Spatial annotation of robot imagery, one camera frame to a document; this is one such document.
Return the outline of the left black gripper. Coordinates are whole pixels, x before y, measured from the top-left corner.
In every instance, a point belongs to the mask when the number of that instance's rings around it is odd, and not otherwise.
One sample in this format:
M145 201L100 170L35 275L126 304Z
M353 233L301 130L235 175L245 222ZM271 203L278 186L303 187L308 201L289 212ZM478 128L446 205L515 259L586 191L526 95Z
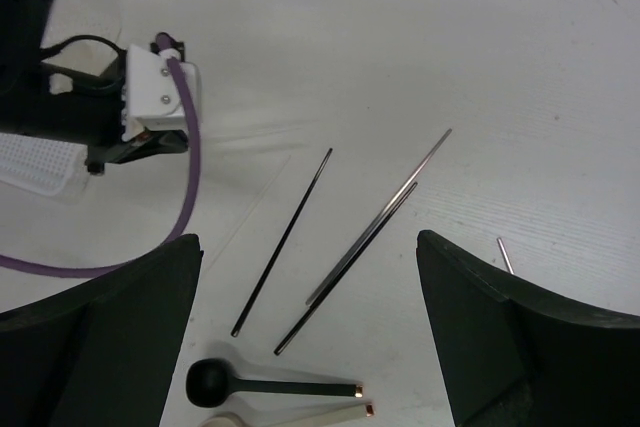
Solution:
M98 42L114 51L116 57L102 75L48 62L79 41ZM103 174L107 164L186 152L184 127L164 132L144 127L131 140L123 138L125 74L126 51L103 37L76 35L40 48L10 85L1 87L1 132L85 146L85 165L92 175Z

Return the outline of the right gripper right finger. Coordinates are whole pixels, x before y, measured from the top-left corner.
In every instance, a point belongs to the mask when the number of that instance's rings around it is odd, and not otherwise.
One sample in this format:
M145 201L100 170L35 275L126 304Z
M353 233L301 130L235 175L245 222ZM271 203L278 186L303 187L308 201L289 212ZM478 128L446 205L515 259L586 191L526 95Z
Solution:
M416 256L455 425L638 425L637 316L546 290L431 230Z

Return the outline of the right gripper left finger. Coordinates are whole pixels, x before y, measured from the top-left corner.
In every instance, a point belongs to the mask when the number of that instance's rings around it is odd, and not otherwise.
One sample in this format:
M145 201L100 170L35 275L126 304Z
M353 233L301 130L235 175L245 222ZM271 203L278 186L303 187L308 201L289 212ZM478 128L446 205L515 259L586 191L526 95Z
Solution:
M157 426L200 276L187 234L1 315L4 426Z

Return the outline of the black thin chopstick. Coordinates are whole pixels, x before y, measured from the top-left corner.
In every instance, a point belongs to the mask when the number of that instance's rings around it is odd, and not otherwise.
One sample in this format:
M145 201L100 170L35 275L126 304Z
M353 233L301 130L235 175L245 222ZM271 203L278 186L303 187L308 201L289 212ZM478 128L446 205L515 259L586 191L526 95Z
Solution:
M337 275L329 282L329 284L322 289L320 294L310 304L310 306L307 308L307 310L301 316L301 318L296 322L296 324L291 328L291 330L285 335L285 337L277 345L277 347L273 351L273 353L276 356L281 355L284 352L284 350L289 346L291 341L302 330L305 324L318 310L320 305L325 301L325 299L329 296L329 294L333 291L333 289L337 286L337 284L342 280L342 278L346 275L346 273L350 270L350 268L355 264L355 262L359 259L362 253L371 244L371 242L375 239L375 237L379 234L379 232L385 227L385 225L393 217L395 212L402 206L404 201L411 195L411 193L415 190L417 186L418 186L418 183L413 182L401 194L400 198L392 204L391 210L387 214L383 215L382 220L376 225L373 232L371 234L368 234L365 237L365 240L356 248L355 253L348 258L346 265L342 267L338 271Z

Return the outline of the silver metal chopstick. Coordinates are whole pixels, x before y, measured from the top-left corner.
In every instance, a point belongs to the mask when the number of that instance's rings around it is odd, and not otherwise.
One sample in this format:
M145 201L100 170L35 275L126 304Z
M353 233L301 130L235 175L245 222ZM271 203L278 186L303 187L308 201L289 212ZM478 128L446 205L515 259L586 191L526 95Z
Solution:
M364 243L364 241L373 233L373 230L381 223L381 221L383 220L383 217L390 212L391 208L400 199L401 195L416 180L416 178L423 171L427 163L431 160L431 158L435 155L437 150L442 146L442 144L446 141L446 139L451 135L452 132L453 132L452 128L449 128L445 131L442 137L436 142L436 144L431 148L431 150L421 160L421 162L414 168L414 170L410 173L410 175L403 182L403 184L398 188L398 190L387 201L387 203L383 206L383 208L379 211L379 213L374 217L371 223L365 228L365 230L360 234L360 236L349 247L346 253L341 257L341 259L329 272L329 274L324 278L324 280L319 284L319 286L307 298L305 302L306 306L310 306L311 303L320 295L322 290L329 285L329 282L333 280L338 275L338 273L345 267L346 263L355 254L356 249L360 247Z

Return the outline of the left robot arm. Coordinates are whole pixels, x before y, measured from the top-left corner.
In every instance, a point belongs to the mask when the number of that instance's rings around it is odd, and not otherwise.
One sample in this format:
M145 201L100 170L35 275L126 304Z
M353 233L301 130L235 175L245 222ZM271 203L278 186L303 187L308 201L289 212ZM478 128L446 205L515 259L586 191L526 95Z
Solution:
M163 154L201 164L193 68L184 45L161 33L148 48L127 49L80 34L45 47L42 40L54 0L1 0L1 131L86 147L92 175L108 164ZM115 53L102 76L51 64L80 41Z

